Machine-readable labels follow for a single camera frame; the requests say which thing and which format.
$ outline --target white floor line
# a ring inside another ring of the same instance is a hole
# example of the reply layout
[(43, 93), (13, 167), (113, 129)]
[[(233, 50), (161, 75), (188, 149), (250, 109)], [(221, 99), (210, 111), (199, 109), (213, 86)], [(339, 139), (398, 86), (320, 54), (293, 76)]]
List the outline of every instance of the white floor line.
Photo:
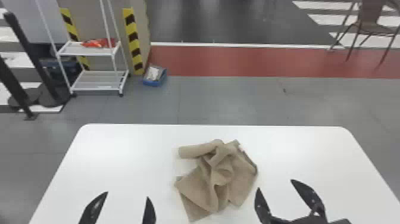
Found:
[[(309, 14), (316, 23), (319, 25), (340, 26), (345, 19), (344, 15), (322, 15), (322, 14)], [(346, 25), (350, 25), (357, 20), (356, 15), (350, 15), (347, 19)], [(389, 27), (398, 27), (400, 24), (400, 17), (398, 16), (381, 16), (378, 23)]]
[(0, 42), (19, 42), (11, 27), (0, 27)]
[(151, 46), (208, 46), (222, 48), (301, 48), (327, 49), (330, 45), (295, 45), (295, 44), (255, 44), (255, 43), (184, 43), (184, 42), (151, 42)]
[[(41, 84), (40, 82), (21, 82), (20, 83), (23, 89), (27, 88), (37, 88)], [(7, 90), (7, 88), (3, 85), (3, 83), (0, 83), (0, 105), (8, 105), (8, 99), (11, 96), (10, 92)], [(46, 108), (41, 105), (33, 105), (29, 107), (32, 112), (40, 112), (40, 113), (57, 113), (60, 112), (61, 109), (63, 109), (63, 105), (54, 107), (54, 108)]]
[[(293, 1), (293, 3), (305, 10), (349, 10), (351, 2), (317, 2), (317, 1)], [(358, 11), (358, 5), (355, 4), (354, 11)], [(395, 11), (393, 8), (384, 6), (383, 11)]]
[(34, 68), (30, 58), (25, 52), (0, 52), (5, 63), (11, 69)]
[(3, 13), (7, 12), (5, 8), (0, 8), (0, 20), (4, 19)]
[[(329, 34), (331, 34), (333, 37), (336, 36), (336, 33), (329, 33)], [(351, 44), (353, 43), (354, 36), (355, 36), (355, 33), (348, 33), (343, 37), (343, 39), (341, 40), (340, 43), (343, 46), (350, 47)], [(361, 43), (361, 41), (363, 41), (364, 38), (366, 38), (366, 37), (367, 37), (366, 35), (359, 35), (359, 37), (357, 38), (357, 41), (355, 43), (355, 46), (358, 46)], [(363, 48), (386, 48), (389, 45), (389, 41), (390, 41), (390, 38), (386, 38), (383, 36), (372, 36), (362, 45), (362, 47)], [(392, 48), (400, 48), (400, 35), (397, 35), (397, 37), (392, 45)]]

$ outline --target chair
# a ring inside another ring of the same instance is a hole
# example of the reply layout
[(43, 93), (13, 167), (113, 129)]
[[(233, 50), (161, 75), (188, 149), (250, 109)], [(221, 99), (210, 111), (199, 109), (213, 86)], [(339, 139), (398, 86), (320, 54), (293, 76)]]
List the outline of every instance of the chair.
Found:
[[(398, 0), (387, 0), (386, 3), (394, 8), (398, 14), (400, 14), (400, 5)], [(354, 37), (353, 43), (350, 47), (350, 50), (347, 54), (346, 61), (349, 60), (351, 53), (353, 52), (354, 45), (358, 39), (358, 36), (360, 34), (365, 34), (367, 37), (361, 41), (360, 46), (362, 46), (371, 36), (385, 36), (385, 37), (390, 37), (392, 38), (389, 42), (389, 45), (387, 46), (385, 53), (382, 56), (382, 59), (380, 60), (380, 64), (384, 62), (386, 56), (388, 55), (388, 52), (390, 48), (393, 45), (393, 42), (397, 36), (397, 34), (400, 31), (400, 26), (397, 27), (397, 29), (393, 30), (389, 27), (382, 26), (377, 23), (378, 18), (380, 16), (380, 12), (382, 9), (382, 5), (380, 3), (374, 3), (373, 1), (369, 2), (368, 5), (366, 4), (361, 4), (359, 7), (359, 12), (358, 12), (358, 18), (355, 23), (352, 23), (347, 29), (343, 32), (343, 35), (336, 41), (335, 45), (338, 44), (343, 37), (346, 35), (346, 33), (349, 32), (350, 28), (356, 27), (357, 32)]]

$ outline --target gray floor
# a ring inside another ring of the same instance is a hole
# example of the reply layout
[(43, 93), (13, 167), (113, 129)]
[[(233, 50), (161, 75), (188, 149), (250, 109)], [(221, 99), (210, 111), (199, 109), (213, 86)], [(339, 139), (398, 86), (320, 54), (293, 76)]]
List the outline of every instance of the gray floor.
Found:
[(126, 96), (80, 95), (61, 114), (0, 114), (0, 223), (27, 223), (87, 123), (344, 126), (400, 196), (400, 80), (169, 77)]

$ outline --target stanchion base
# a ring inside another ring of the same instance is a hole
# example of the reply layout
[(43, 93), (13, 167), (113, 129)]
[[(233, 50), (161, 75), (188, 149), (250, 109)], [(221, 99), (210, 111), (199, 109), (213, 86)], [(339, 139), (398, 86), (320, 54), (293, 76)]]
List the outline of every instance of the stanchion base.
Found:
[(34, 113), (32, 116), (26, 116), (24, 120), (36, 120), (38, 117), (38, 114)]
[(66, 104), (70, 98), (71, 94), (67, 88), (56, 88), (58, 93), (58, 98), (54, 99), (53, 96), (49, 93), (45, 85), (40, 85), (39, 89), (42, 90), (42, 95), (39, 97), (39, 104), (44, 107), (58, 107), (60, 105)]
[[(28, 95), (28, 100), (26, 101), (27, 106), (31, 106), (34, 104), (39, 103), (39, 97), (42, 94), (42, 91), (39, 88), (31, 88), (31, 89), (24, 89), (26, 94)], [(15, 100), (13, 96), (9, 97), (8, 105), (15, 109), (19, 110), (21, 108), (20, 104)]]

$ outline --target black stanchion post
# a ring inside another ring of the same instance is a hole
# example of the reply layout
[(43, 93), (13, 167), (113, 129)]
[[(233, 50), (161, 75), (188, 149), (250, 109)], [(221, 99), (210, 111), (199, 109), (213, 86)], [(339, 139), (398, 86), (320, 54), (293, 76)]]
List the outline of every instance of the black stanchion post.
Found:
[(32, 50), (32, 46), (29, 44), (21, 26), (17, 20), (14, 13), (7, 12), (4, 13), (5, 21), (10, 25), (18, 40), (20, 41), (25, 52), (29, 56), (32, 64), (39, 73), (40, 78), (43, 81), (45, 89), (43, 89), (42, 95), (39, 98), (39, 103), (45, 107), (57, 107), (59, 105), (65, 104), (70, 99), (69, 91), (65, 89), (58, 89), (55, 87), (53, 80), (47, 75), (46, 71), (43, 69), (38, 56)]
[(4, 86), (11, 93), (12, 97), (18, 102), (20, 108), (24, 110), (26, 113), (25, 120), (35, 120), (38, 115), (32, 113), (29, 108), (29, 105), (35, 103), (38, 100), (39, 95), (35, 95), (36, 99), (32, 99), (28, 94), (24, 91), (20, 82), (18, 82), (17, 78), (13, 75), (11, 70), (8, 68), (3, 58), (0, 57), (0, 80), (4, 84)]

